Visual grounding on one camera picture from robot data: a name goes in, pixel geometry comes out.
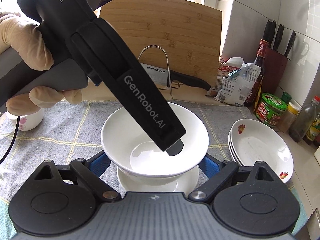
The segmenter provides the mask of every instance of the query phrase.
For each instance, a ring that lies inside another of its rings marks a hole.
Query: wooden cutting board
[[[136,57],[149,45],[162,47],[170,69],[212,86],[219,67],[222,12],[185,0],[113,0],[101,8]],[[141,63],[166,68],[164,53],[146,50]]]

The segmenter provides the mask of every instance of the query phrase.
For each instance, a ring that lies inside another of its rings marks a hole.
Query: white bowl
[[[252,119],[241,119],[230,131],[234,154],[245,166],[265,161],[286,183],[293,173],[293,159],[283,139],[270,127]]]
[[[123,107],[110,115],[102,127],[104,152],[136,182],[147,185],[170,183],[197,166],[207,152],[209,136],[202,121],[182,106],[169,105],[187,131],[181,137],[184,147],[176,156],[162,152]]]
[[[238,163],[240,166],[243,166],[243,164],[238,160],[237,155],[235,154],[235,150],[233,149],[231,139],[230,139],[230,133],[228,135],[228,146],[229,146],[229,151],[231,158],[234,162]]]
[[[9,118],[12,123],[16,124],[17,123],[17,116],[10,114],[9,112],[6,112],[7,118]],[[44,109],[41,108],[38,112],[34,114],[29,114],[29,115],[22,115],[20,116],[20,122],[19,122],[19,130],[20,131],[29,131],[35,127],[37,127],[44,116]]]

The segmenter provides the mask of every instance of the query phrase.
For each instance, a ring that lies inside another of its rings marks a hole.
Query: human hand
[[[24,62],[35,70],[49,70],[53,64],[37,25],[21,19],[19,13],[0,11],[0,54],[9,47],[15,49]],[[81,90],[56,91],[49,87],[35,87],[29,94],[10,98],[7,110],[13,115],[28,115],[49,108],[66,98],[71,104],[82,100]]]

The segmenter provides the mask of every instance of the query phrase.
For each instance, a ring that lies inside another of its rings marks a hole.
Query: flower pattern
[[[26,121],[27,121],[27,118],[25,117],[20,119],[19,130],[23,131],[26,128],[26,125],[25,125]]]
[[[279,178],[280,179],[284,179],[288,176],[288,173],[285,171],[285,172],[281,172],[280,175],[279,175]]]
[[[245,128],[244,124],[239,125],[238,126],[238,134],[241,134],[243,132],[244,128]]]

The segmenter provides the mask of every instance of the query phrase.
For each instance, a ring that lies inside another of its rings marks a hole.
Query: food package
[[[243,64],[243,58],[232,57],[224,64],[221,64],[218,68],[217,81],[215,87],[212,87],[206,94],[206,96],[216,96],[222,86],[222,78],[228,77],[228,74],[234,70],[240,69]]]
[[[222,78],[222,87],[214,99],[233,106],[243,106],[260,72],[261,67],[255,64],[242,64],[237,77]]]

